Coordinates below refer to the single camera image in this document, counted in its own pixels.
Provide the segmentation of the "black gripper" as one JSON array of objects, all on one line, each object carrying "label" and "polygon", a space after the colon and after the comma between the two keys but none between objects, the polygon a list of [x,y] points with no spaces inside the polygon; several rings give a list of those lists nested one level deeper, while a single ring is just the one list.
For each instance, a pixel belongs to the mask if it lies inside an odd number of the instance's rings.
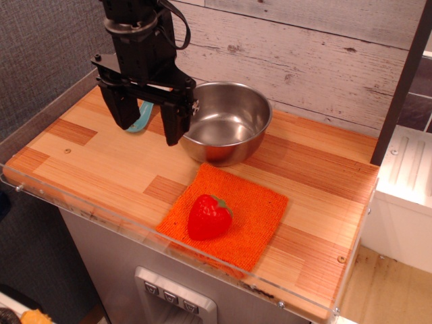
[{"label": "black gripper", "polygon": [[92,64],[114,121],[127,130],[140,117],[138,100],[161,106],[168,146],[176,145],[190,129],[196,82],[176,65],[172,38],[162,33],[146,36],[114,35],[114,54],[96,54]]}]

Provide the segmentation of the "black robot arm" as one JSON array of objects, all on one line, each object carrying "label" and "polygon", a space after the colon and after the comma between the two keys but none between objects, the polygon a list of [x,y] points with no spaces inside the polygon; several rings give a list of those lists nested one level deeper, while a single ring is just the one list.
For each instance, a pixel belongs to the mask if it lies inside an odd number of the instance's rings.
[{"label": "black robot arm", "polygon": [[198,106],[196,81],[176,65],[177,52],[190,43],[176,45],[173,16],[185,20],[169,1],[104,1],[104,26],[111,35],[114,54],[96,54],[99,88],[116,124],[128,129],[140,117],[138,100],[159,105],[169,146],[189,131]]}]

